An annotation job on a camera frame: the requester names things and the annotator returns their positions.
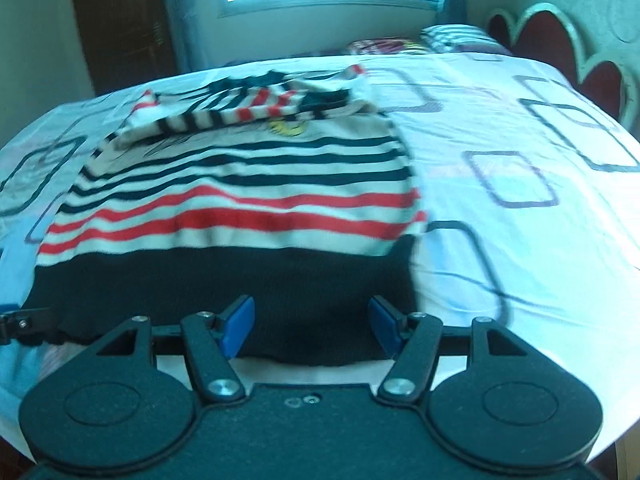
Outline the striped knit sweater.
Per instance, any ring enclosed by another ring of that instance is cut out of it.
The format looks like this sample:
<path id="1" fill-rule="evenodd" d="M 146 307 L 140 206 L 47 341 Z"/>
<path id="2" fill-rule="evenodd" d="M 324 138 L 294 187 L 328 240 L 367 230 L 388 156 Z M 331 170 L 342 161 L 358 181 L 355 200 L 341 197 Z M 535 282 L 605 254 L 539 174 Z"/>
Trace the striped knit sweater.
<path id="1" fill-rule="evenodd" d="M 146 92 L 81 167 L 37 255 L 26 309 L 50 344 L 91 344 L 241 296 L 242 355 L 342 366 L 382 358 L 368 304 L 416 307 L 426 214 L 405 142 L 367 71 L 227 77 Z"/>

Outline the patterned white bed sheet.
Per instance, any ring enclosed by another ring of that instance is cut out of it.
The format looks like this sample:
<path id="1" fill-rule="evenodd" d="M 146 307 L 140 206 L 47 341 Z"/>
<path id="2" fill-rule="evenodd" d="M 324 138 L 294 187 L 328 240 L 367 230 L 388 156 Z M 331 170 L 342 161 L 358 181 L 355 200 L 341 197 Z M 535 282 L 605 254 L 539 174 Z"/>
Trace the patterned white bed sheet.
<path id="1" fill-rule="evenodd" d="M 40 116 L 1 151 L 1 303 L 24 299 L 62 194 L 146 89 L 205 87 L 267 70 L 361 64 L 408 142 L 430 224 L 414 254 L 419 310 L 477 316 L 598 396 L 590 460 L 639 419 L 639 143 L 549 65 L 490 54 L 248 63 L 157 79 Z"/>

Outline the red folded blanket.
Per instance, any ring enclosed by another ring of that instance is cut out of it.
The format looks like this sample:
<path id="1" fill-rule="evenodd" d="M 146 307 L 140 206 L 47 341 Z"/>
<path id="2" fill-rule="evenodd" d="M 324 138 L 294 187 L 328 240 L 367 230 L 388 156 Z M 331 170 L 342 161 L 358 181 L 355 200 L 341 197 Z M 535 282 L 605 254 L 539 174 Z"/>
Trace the red folded blanket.
<path id="1" fill-rule="evenodd" d="M 347 48 L 351 55 L 426 55 L 430 51 L 408 38 L 374 38 L 352 42 Z"/>

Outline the striped pillow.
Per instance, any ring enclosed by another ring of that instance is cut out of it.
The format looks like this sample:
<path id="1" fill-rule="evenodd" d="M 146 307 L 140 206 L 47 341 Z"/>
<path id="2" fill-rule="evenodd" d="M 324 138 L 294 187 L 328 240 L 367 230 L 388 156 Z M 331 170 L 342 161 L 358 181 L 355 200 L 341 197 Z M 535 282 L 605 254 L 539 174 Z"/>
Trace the striped pillow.
<path id="1" fill-rule="evenodd" d="M 483 29 L 465 24 L 432 25 L 421 30 L 420 40 L 433 53 L 488 53 L 511 55 Z"/>

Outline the dark wooden door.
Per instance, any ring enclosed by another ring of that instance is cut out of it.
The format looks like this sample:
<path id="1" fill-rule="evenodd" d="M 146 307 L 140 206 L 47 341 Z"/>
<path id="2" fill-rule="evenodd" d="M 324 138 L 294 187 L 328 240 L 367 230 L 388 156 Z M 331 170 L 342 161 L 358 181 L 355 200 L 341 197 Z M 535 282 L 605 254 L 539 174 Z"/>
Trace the dark wooden door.
<path id="1" fill-rule="evenodd" d="M 73 4 L 98 96 L 178 74 L 165 0 L 73 0 Z"/>

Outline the red heart headboard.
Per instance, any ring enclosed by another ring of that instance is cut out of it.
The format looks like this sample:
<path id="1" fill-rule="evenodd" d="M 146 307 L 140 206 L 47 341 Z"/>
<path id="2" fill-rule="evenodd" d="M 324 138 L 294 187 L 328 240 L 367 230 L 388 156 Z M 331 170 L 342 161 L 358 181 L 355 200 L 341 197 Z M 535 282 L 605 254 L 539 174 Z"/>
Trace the red heart headboard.
<path id="1" fill-rule="evenodd" d="M 550 2 L 535 3 L 520 15 L 489 12 L 486 30 L 519 58 L 556 68 L 586 98 L 633 134 L 639 132 L 639 72 L 614 53 L 589 53 L 570 17 Z"/>

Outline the blue left curtain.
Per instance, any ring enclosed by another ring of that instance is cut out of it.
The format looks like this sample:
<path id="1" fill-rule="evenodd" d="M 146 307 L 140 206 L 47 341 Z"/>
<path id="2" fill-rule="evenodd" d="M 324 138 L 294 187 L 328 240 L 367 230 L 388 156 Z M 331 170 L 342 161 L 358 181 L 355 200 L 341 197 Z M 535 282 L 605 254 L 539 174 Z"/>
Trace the blue left curtain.
<path id="1" fill-rule="evenodd" d="M 165 8 L 179 72 L 204 70 L 206 59 L 200 45 L 196 0 L 165 0 Z"/>

